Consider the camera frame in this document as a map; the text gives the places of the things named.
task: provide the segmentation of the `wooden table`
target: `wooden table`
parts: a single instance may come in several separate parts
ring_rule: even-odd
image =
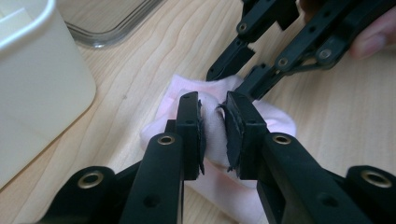
[[[0,191],[0,223],[40,219],[76,171],[103,165],[119,172],[141,160],[139,132],[154,118],[173,74],[205,79],[235,37],[241,2],[167,0],[133,35],[106,49],[80,47],[96,80],[92,106]],[[273,26],[253,44],[240,74],[272,63],[301,29]],[[284,78],[265,100],[295,120],[297,138],[326,169],[345,175],[370,164],[396,174],[396,48],[356,61],[346,55],[329,71]],[[234,223],[186,189],[185,223]]]

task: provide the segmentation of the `plastic container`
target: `plastic container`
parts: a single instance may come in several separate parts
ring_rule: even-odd
[[[72,36],[94,48],[119,43],[132,34],[163,0],[58,0]]]
[[[55,0],[0,0],[0,188],[92,103]]]

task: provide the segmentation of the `human hand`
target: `human hand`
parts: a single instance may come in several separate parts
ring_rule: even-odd
[[[305,21],[311,20],[325,0],[300,0]],[[396,44],[396,7],[380,16],[352,42],[349,53],[353,58],[367,58],[385,46]]]

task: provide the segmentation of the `pink fabric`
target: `pink fabric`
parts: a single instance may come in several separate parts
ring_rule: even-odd
[[[222,113],[218,110],[218,105],[226,100],[227,91],[234,90],[242,81],[239,76],[205,82],[174,75],[155,120],[143,129],[140,139],[141,147],[146,148],[152,136],[163,133],[166,121],[176,118],[180,96],[198,91],[205,124],[205,175],[200,175],[196,181],[185,183],[235,220],[241,223],[257,223],[263,210],[255,190],[256,181],[241,181],[237,179],[235,172],[226,172],[229,166],[226,155],[227,139]],[[294,122],[286,113],[264,101],[253,104],[267,122],[270,132],[295,135]]]

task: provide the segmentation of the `clear plastic lid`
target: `clear plastic lid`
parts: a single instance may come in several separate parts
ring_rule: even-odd
[[[147,18],[163,0],[58,0],[72,36],[101,48],[119,42]]]

